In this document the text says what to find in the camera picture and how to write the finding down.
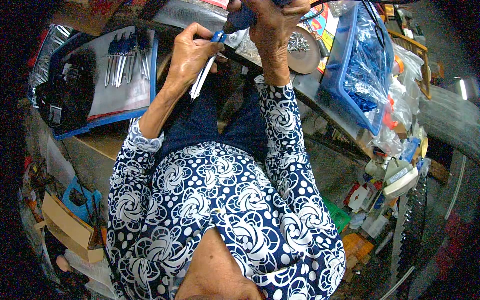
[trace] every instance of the blue tray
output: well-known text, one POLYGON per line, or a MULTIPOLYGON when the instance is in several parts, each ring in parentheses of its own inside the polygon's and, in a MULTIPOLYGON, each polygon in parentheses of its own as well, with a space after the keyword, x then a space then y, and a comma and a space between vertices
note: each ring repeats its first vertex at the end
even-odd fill
MULTIPOLYGON (((359 4, 338 20, 335 40, 321 85, 334 98, 333 101, 327 101, 326 103, 329 109, 340 114, 351 115, 360 127, 368 129, 373 135, 378 135, 385 113, 384 104, 378 103, 378 112, 370 121, 343 87, 355 38, 358 9, 359 4)), ((385 42, 388 42, 387 40, 390 40, 388 34, 385 35, 385 42)))

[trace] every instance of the shirt sleeve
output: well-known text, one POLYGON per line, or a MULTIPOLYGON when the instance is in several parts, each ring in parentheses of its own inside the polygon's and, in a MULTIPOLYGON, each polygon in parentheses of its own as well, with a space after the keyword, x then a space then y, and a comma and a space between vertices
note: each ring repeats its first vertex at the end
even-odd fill
POLYGON ((330 296, 340 283, 346 259, 343 244, 315 185, 309 157, 305 151, 300 114, 292 84, 271 86, 263 76, 255 79, 260 110, 266 123, 268 153, 265 159, 267 177, 288 208, 312 235, 313 245, 304 263, 315 269, 322 280, 320 292, 330 296))
POLYGON ((108 194, 107 249, 114 266, 136 243, 144 225, 151 194, 149 170, 163 139, 163 132, 156 139, 145 138, 137 120, 117 155, 108 194))

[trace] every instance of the blue plastic bag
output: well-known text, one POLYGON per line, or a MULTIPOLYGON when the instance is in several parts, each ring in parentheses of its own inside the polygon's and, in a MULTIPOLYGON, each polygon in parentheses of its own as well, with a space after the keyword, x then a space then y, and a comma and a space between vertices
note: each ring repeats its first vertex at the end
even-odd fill
POLYGON ((344 83, 345 91, 363 112, 376 109, 379 102, 388 103, 388 88, 395 57, 382 19, 375 9, 372 12, 383 31, 385 48, 375 33, 375 22, 367 9, 360 5, 355 41, 344 83))

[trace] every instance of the black wire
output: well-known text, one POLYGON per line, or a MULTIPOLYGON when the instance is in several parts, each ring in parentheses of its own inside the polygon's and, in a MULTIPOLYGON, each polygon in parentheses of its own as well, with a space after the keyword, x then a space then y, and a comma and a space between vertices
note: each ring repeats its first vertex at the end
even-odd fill
MULTIPOLYGON (((87 203, 87 197, 85 196, 85 193, 84 193, 84 186, 82 185, 82 183, 80 182, 80 178, 78 178, 78 172, 77 170, 75 170, 75 167, 73 166, 73 162, 70 158, 70 154, 68 152, 68 149, 67 147, 65 146, 65 143, 63 142, 63 140, 60 140, 60 142, 62 143, 63 145, 63 148, 65 149, 65 154, 67 155, 67 159, 68 161, 70 162, 70 164, 72 165, 72 168, 73 168, 73 171, 75 172, 75 174, 77 175, 77 182, 78 182, 78 185, 80 186, 80 189, 82 190, 82 195, 84 196, 85 198, 85 206, 87 208, 87 213, 88 213, 88 216, 90 218, 90 221, 93 220, 92 218, 92 214, 90 213, 90 209, 88 208, 88 203, 87 203)), ((102 237, 102 228, 100 227, 100 224, 99 222, 95 222, 94 223, 94 226, 97 230, 97 232, 100 234, 100 240, 102 242, 102 249, 103 249, 103 253, 107 259, 107 262, 108 262, 108 266, 110 267, 110 270, 112 272, 112 275, 114 276, 115 278, 115 281, 117 282, 117 284, 120 286, 120 288, 122 289, 122 292, 123 292, 123 295, 125 295, 125 297, 129 298, 130 296, 127 294, 127 292, 125 291, 125 287, 121 284, 121 280, 118 278, 117 274, 113 272, 114 270, 114 267, 113 267, 113 263, 112 261, 110 260, 110 256, 108 255, 108 252, 107 252, 107 247, 105 245, 105 243, 103 242, 103 237, 102 237)))
POLYGON ((375 14, 373 13, 373 10, 375 8, 372 6, 372 3, 369 0, 361 0, 361 2, 363 3, 363 6, 365 6, 365 9, 367 10, 368 14, 370 15, 370 18, 372 19, 373 23, 375 24, 375 26, 374 26, 375 34, 377 35, 377 39, 378 39, 378 42, 380 43, 380 46, 385 49, 385 35, 384 35, 384 31, 382 30, 382 28, 378 24, 378 20, 377 20, 375 14))
POLYGON ((324 10, 325 10, 325 5, 322 3, 322 9, 321 9, 319 12, 317 12, 316 14, 313 14, 313 15, 311 15, 311 16, 301 18, 300 21, 299 21, 299 23, 300 23, 300 22, 307 21, 307 20, 310 20, 310 19, 313 19, 314 17, 316 17, 316 16, 320 15, 321 13, 323 13, 324 10))

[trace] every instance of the dark pants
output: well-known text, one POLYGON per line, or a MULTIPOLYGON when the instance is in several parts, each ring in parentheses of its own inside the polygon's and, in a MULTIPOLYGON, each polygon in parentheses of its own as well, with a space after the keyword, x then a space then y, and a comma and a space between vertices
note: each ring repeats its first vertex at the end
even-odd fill
POLYGON ((190 145, 213 141, 234 146, 264 162, 267 150, 265 122, 260 115, 253 80, 245 83, 243 104, 222 134, 218 133, 216 109, 221 87, 214 82, 215 77, 209 76, 193 103, 190 103, 188 92, 178 101, 163 128, 165 140, 159 158, 190 145))

